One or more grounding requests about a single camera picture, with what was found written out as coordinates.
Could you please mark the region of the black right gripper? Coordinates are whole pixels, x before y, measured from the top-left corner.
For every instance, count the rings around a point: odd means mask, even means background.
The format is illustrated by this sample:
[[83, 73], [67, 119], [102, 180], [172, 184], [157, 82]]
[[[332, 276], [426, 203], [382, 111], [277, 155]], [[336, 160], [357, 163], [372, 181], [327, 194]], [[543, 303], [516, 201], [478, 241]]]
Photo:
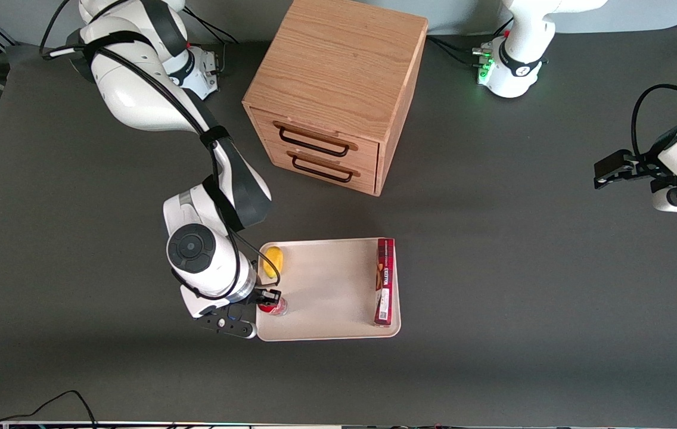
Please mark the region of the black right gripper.
[[274, 305], [279, 305], [280, 301], [281, 291], [254, 288], [245, 298], [227, 304], [219, 309], [219, 314], [228, 319], [246, 319], [255, 313], [256, 305], [261, 312], [271, 314], [274, 310]]

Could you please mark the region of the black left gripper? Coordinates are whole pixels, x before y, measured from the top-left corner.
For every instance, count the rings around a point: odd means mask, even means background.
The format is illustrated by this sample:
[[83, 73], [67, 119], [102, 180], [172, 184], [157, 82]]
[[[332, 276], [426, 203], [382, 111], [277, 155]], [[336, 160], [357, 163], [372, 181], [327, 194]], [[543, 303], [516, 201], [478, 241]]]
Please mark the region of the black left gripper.
[[651, 192], [677, 187], [677, 175], [658, 158], [663, 150], [676, 143], [677, 130], [668, 130], [661, 134], [646, 152], [641, 152], [635, 130], [632, 130], [631, 138], [633, 154], [630, 150], [617, 150], [594, 164], [594, 188], [604, 188], [615, 182], [635, 181], [636, 175], [625, 174], [633, 171], [635, 159], [638, 161], [636, 171], [639, 177], [649, 176], [653, 179]]

